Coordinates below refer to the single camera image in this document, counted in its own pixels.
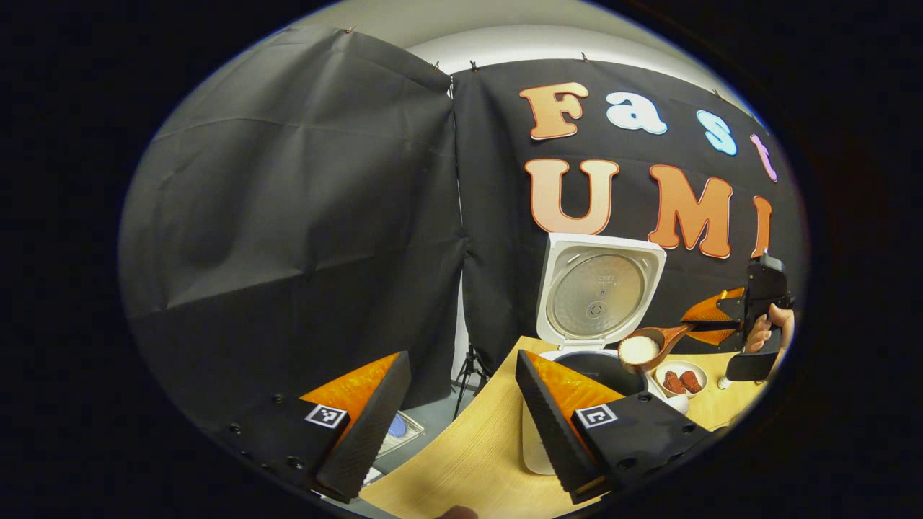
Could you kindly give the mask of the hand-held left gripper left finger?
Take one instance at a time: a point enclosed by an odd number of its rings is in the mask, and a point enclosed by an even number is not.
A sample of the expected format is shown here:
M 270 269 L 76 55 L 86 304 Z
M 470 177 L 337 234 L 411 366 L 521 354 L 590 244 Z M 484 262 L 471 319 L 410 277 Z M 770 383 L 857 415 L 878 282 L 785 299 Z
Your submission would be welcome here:
M 220 443 L 287 485 L 347 504 L 410 383 L 408 352 L 393 352 L 302 396 L 273 395 L 221 428 Z

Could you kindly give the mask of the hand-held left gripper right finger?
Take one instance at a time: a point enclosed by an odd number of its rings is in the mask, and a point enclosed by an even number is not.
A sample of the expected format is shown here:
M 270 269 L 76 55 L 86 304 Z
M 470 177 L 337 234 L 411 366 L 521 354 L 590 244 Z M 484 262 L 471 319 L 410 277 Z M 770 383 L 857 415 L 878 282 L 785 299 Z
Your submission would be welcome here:
M 711 443 L 711 433 L 648 391 L 623 396 L 533 352 L 516 381 L 574 505 L 639 489 Z

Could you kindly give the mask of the dark wooden spoon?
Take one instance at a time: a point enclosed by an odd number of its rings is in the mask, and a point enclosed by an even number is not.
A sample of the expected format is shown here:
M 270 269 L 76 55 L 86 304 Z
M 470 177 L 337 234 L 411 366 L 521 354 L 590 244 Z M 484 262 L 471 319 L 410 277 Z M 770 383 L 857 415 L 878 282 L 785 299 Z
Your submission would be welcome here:
M 686 333 L 690 329 L 693 329 L 693 328 L 694 326 L 692 324 L 686 323 L 678 327 L 670 327 L 670 328 L 643 327 L 643 328 L 636 329 L 635 332 L 630 333 L 629 335 L 627 335 L 626 338 L 634 337 L 638 335 L 652 338 L 656 340 L 657 342 L 659 342 L 661 346 L 661 350 L 659 354 L 656 355 L 656 357 L 653 358 L 648 363 L 645 363 L 642 365 L 628 365 L 621 360 L 620 356 L 619 356 L 619 359 L 621 363 L 625 365 L 625 368 L 629 372 L 646 373 L 648 371 L 651 371 L 652 369 L 658 367 L 666 359 L 666 356 L 673 350 L 674 346 L 679 341 L 679 339 L 685 336 Z

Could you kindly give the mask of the spoonful of white rice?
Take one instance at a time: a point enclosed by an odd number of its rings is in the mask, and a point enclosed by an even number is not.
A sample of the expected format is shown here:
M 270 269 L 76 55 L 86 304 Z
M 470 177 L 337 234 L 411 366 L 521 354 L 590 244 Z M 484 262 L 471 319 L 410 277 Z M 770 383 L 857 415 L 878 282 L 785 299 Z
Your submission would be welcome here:
M 661 346 L 656 340 L 638 335 L 623 339 L 619 345 L 619 356 L 628 365 L 648 363 L 659 354 Z

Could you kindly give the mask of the white rice cooker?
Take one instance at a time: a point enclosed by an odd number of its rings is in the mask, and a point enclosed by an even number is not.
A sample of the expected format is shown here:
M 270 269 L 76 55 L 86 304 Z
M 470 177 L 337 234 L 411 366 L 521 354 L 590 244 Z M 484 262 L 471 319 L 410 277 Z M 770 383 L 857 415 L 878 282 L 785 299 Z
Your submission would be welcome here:
M 553 345 L 540 357 L 629 396 L 648 391 L 684 416 L 685 396 L 667 397 L 646 373 L 627 371 L 616 344 L 635 332 L 653 300 L 666 253 L 645 241 L 551 233 L 537 303 L 539 337 Z M 528 470 L 556 475 L 524 402 L 522 457 Z

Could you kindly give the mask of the white floor tray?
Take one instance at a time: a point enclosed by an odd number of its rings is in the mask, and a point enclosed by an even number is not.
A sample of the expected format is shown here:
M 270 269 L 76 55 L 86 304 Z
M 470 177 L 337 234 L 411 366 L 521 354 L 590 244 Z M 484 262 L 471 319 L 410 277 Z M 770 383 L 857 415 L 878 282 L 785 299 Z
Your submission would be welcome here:
M 386 456 L 392 451 L 398 450 L 402 446 L 405 446 L 410 441 L 413 441 L 419 435 L 423 434 L 425 428 L 421 426 L 418 422 L 414 421 L 408 414 L 399 412 L 403 414 L 403 418 L 407 423 L 407 434 L 402 439 L 395 439 L 395 437 L 389 436 L 388 431 L 380 445 L 379 452 L 376 454 L 376 459 L 379 459 L 383 456 Z

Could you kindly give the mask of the white oval plate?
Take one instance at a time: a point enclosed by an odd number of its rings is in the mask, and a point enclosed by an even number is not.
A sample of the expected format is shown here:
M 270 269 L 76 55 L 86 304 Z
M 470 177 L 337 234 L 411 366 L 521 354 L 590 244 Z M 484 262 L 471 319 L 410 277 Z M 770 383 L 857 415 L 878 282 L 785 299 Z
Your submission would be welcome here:
M 663 392 L 665 392 L 665 395 L 667 397 L 686 396 L 688 398 L 693 398 L 698 394 L 690 394 L 689 392 L 686 392 L 685 395 L 676 395 L 676 394 L 672 394 L 672 392 L 667 391 L 666 388 L 663 387 L 663 378 L 665 378 L 666 371 L 676 372 L 676 374 L 678 374 L 679 376 L 684 371 L 694 371 L 697 374 L 699 382 L 701 382 L 701 385 L 702 385 L 702 390 L 699 392 L 699 394 L 701 394 L 701 392 L 705 390 L 709 382 L 707 374 L 697 364 L 693 362 L 685 361 L 685 360 L 667 360 L 666 362 L 663 362 L 663 364 L 660 364 L 659 367 L 656 368 L 655 371 L 653 371 L 653 375 L 652 375 L 652 378 L 656 382 L 657 387 Z

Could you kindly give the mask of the black tripod stand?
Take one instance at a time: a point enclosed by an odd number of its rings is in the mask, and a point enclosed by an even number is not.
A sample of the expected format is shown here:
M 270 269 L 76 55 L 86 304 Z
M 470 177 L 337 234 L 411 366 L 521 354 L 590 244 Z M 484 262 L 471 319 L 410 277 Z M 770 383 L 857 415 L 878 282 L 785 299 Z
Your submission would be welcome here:
M 469 381 L 471 381 L 472 376 L 477 376 L 479 378 L 477 387 L 472 390 L 472 393 L 476 395 L 485 387 L 485 384 L 493 377 L 493 374 L 494 371 L 489 368 L 488 363 L 482 358 L 481 352 L 479 352 L 474 345 L 468 344 L 464 362 L 462 362 L 457 378 L 455 378 L 455 385 L 458 386 L 459 390 L 453 412 L 453 420 L 459 416 L 459 408 L 461 408 L 462 400 L 464 400 L 464 392 L 468 389 Z

